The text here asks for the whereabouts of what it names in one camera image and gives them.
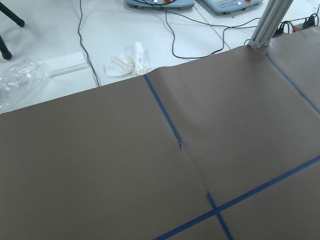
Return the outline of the crumpled white gloves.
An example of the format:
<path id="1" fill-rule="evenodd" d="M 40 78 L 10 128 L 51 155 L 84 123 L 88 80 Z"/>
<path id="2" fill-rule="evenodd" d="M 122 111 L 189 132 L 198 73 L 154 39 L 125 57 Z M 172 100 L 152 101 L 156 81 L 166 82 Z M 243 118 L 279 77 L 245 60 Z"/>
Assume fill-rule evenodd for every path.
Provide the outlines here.
<path id="1" fill-rule="evenodd" d="M 152 70 L 149 56 L 141 42 L 134 42 L 127 51 L 108 58 L 103 66 L 107 77 L 140 76 Z"/>

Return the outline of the white foam block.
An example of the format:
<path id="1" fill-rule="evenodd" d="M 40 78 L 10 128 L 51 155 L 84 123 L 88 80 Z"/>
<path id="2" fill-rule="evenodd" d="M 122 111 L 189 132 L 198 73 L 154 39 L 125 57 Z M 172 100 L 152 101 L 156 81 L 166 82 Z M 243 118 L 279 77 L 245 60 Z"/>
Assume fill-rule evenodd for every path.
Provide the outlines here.
<path id="1" fill-rule="evenodd" d="M 50 68 L 51 78 L 84 70 L 89 67 L 82 52 L 50 58 L 44 62 Z"/>

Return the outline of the light blue teach pendant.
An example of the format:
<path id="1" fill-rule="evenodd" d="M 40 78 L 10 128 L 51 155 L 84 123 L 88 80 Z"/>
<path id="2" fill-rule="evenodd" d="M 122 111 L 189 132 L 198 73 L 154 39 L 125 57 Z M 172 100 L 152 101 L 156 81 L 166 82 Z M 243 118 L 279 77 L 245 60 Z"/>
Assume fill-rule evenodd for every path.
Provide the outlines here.
<path id="1" fill-rule="evenodd" d="M 216 15 L 228 15 L 259 5 L 262 0 L 200 0 Z"/>
<path id="2" fill-rule="evenodd" d="M 130 8 L 134 9 L 161 9 L 161 10 L 187 10 L 195 5 L 195 0 L 125 0 Z"/>

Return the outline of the clear plastic bag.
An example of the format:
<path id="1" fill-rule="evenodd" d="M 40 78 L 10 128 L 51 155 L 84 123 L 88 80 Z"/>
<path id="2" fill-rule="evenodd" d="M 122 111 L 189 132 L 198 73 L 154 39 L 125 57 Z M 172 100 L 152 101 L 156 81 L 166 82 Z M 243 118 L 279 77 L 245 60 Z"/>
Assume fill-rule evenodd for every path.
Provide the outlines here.
<path id="1" fill-rule="evenodd" d="M 29 58 L 6 69 L 0 76 L 0 112 L 13 110 L 24 98 L 34 94 L 48 83 L 51 69 Z"/>

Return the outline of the black tripod leg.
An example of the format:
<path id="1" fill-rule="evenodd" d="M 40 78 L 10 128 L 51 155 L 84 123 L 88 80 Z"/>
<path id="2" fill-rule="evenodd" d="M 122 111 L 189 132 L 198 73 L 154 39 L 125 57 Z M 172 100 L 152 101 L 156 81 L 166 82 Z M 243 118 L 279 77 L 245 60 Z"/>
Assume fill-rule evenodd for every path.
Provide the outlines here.
<path id="1" fill-rule="evenodd" d="M 23 28 L 25 26 L 25 21 L 18 17 L 14 12 L 7 8 L 3 3 L 0 3 L 0 11 L 15 22 L 19 27 Z M 8 50 L 2 37 L 0 38 L 0 52 L 5 60 L 10 60 L 12 58 L 11 52 Z"/>

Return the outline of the power strip with plugs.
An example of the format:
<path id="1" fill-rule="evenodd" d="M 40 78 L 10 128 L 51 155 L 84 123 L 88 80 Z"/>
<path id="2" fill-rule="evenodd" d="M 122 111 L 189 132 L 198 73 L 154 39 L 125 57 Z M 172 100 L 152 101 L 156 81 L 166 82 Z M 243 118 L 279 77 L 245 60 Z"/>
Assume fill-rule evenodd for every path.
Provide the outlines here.
<path id="1" fill-rule="evenodd" d="M 273 38 L 280 37 L 282 35 L 288 35 L 290 33 L 296 33 L 305 29 L 317 27 L 320 23 L 320 18 L 317 13 L 311 14 L 309 17 L 299 18 L 295 20 L 286 20 L 279 24 L 276 29 Z"/>

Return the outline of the aluminium extrusion post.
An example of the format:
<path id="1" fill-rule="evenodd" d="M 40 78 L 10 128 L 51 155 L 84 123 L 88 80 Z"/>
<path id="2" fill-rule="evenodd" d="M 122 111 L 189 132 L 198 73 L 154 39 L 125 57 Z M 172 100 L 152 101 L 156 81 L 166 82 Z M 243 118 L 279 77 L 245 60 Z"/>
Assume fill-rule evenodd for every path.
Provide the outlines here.
<path id="1" fill-rule="evenodd" d="M 293 0 L 269 0 L 248 46 L 254 50 L 267 47 Z"/>

